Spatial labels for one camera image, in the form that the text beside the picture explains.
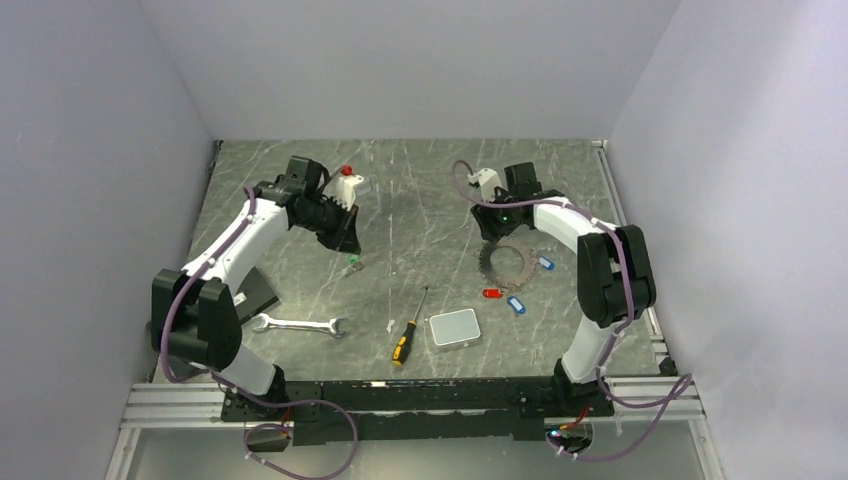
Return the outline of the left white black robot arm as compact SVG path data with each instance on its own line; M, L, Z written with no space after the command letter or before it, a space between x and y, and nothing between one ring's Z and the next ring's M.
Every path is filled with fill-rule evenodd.
M246 186L246 201L224 232L178 270L163 269L152 282L151 344L171 383L178 360L248 396L248 407L264 420L287 406L283 369L244 345L234 303L238 287L269 247L297 227L314 233L326 249L358 255L356 198L367 181L342 165L329 171L301 156L289 159L273 181Z

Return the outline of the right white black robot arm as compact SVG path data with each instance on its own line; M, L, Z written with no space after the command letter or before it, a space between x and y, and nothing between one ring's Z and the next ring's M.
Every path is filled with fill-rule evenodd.
M574 415L590 399L586 384L598 381L623 331L654 305L657 291L645 237L635 225L605 222L563 193L546 189L530 162L511 165L502 174L475 171L459 160L467 183L470 212L482 238L498 243L525 226L551 236L576 256L575 286L582 317L569 348L556 365L551 388L557 411Z

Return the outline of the small detached silver key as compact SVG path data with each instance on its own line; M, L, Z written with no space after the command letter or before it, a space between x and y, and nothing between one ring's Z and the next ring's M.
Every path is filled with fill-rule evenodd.
M348 277L352 276L352 275L353 275L353 274L355 274L355 273L358 273L359 271L361 271L361 270L363 270L363 269L364 269L364 264L363 264L363 263L361 263L361 262L356 262L356 263L354 263L354 264L350 267L350 269L349 269L349 270L345 273L344 278L348 278Z

